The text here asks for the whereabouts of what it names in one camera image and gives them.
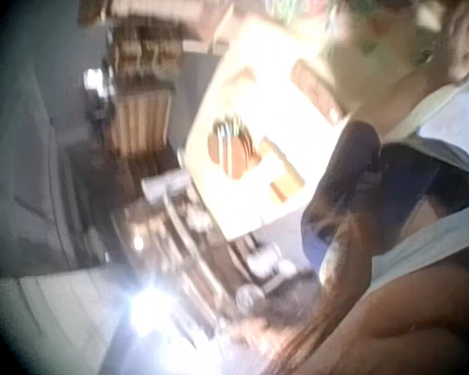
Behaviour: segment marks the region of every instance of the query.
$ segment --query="person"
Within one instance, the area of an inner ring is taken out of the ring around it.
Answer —
[[[382,141],[433,91],[469,75],[469,5],[430,62],[345,126],[302,217],[320,296],[265,374],[455,373],[469,364],[469,155]]]

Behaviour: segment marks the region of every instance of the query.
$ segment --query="wooden furniture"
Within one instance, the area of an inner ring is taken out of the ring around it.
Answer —
[[[109,129],[111,149],[124,159],[163,150],[171,100],[169,90],[116,97],[115,117]]]

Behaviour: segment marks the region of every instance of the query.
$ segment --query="bright light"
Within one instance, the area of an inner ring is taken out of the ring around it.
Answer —
[[[170,319],[174,299],[162,291],[148,287],[131,302],[131,325],[139,336],[154,330],[168,334],[175,330]]]
[[[134,248],[135,248],[138,252],[141,252],[142,249],[144,248],[144,240],[142,239],[141,236],[135,236],[135,237],[134,237]]]
[[[89,69],[85,72],[85,87],[89,90],[97,90],[102,86],[102,70]]]
[[[102,70],[89,69],[84,74],[85,88],[87,90],[96,90],[102,98],[108,96],[108,90],[104,87],[104,75]]]

